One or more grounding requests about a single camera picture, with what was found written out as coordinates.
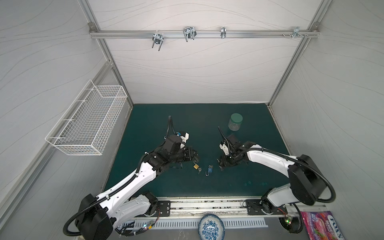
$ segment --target white wire basket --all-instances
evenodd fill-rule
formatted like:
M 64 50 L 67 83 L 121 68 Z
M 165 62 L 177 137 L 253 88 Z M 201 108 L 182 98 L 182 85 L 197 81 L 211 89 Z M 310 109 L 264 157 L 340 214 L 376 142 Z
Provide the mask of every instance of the white wire basket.
M 101 155 L 127 99 L 122 86 L 90 82 L 79 94 L 84 99 L 75 100 L 45 138 L 67 155 Z

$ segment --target vent grille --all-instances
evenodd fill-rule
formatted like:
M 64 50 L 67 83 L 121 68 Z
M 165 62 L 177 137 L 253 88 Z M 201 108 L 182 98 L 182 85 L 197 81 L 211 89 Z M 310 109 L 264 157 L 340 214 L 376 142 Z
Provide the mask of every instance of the vent grille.
M 197 229 L 199 224 L 198 218 L 186 218 L 186 219 L 159 219 L 152 229 Z M 263 217 L 252 218 L 222 218 L 224 227 L 226 229 L 231 228 L 256 228 L 256 227 L 268 227 L 265 224 Z M 139 229 L 146 224 L 148 220 L 140 219 L 136 220 L 134 229 Z

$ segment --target green mat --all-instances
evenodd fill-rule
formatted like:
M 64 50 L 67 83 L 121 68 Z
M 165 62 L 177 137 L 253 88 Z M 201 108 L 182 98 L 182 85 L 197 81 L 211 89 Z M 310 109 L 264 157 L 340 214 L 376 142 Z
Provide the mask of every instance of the green mat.
M 149 152 L 164 141 L 168 116 L 172 116 L 175 131 L 189 133 L 188 146 L 199 153 L 202 171 L 192 162 L 182 169 L 170 168 L 141 188 L 157 197 L 204 197 L 263 195 L 272 187 L 288 183 L 283 174 L 257 163 L 244 162 L 221 171 L 217 158 L 221 136 L 220 126 L 227 136 L 231 132 L 228 121 L 232 113 L 243 116 L 241 128 L 233 132 L 242 141 L 253 141 L 265 148 L 288 154 L 275 123 L 265 104 L 136 104 L 125 129 L 116 159 L 106 184 L 108 189 L 125 178 L 137 166 L 144 152 Z M 213 173 L 205 175 L 208 165 Z

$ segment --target pink candy package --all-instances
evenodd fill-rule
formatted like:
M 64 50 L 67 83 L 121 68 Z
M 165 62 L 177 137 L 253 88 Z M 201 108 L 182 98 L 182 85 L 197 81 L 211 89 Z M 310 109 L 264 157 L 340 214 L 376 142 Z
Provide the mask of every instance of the pink candy package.
M 345 240 L 331 212 L 301 212 L 311 240 Z

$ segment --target brass padlock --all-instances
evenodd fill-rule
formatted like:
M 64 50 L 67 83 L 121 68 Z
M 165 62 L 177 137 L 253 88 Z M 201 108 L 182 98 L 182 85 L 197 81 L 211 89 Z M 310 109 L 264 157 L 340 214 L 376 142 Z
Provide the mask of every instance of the brass padlock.
M 199 166 L 197 165 L 197 162 L 196 162 L 196 161 L 193 161 L 193 163 L 195 164 L 193 167 L 194 167 L 195 169 L 198 169 Z

